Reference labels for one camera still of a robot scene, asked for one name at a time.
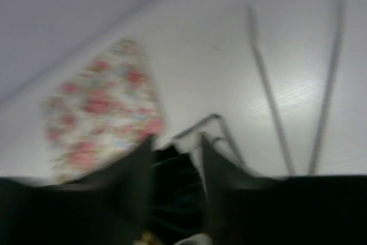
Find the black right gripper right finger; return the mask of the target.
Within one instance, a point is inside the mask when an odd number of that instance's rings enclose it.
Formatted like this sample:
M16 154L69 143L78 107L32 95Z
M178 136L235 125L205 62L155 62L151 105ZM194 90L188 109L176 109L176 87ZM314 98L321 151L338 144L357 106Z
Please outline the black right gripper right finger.
M251 174L202 137L214 244L365 244L365 176Z

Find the floral rectangular tray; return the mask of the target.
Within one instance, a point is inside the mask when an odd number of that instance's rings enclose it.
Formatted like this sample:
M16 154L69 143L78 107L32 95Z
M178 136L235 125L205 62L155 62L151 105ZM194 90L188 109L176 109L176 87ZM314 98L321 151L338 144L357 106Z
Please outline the floral rectangular tray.
M127 155L164 127L146 55L128 38L99 53L47 96L42 118L58 183Z

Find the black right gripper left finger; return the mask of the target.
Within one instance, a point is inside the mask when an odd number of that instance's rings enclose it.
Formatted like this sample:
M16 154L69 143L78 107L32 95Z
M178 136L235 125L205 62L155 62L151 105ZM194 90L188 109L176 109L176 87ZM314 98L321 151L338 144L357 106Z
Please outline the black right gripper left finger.
M149 216L153 136L77 181L1 178L2 244L133 244Z

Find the black white checkered placemat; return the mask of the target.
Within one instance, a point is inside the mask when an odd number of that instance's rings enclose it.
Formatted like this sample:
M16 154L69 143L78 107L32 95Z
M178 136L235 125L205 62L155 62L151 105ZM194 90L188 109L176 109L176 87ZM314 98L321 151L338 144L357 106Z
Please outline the black white checkered placemat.
M202 232L205 223L206 197L201 161L201 134L228 159L243 159L229 127L219 114L210 114L176 134L156 150L153 165L155 185L148 229L165 243Z

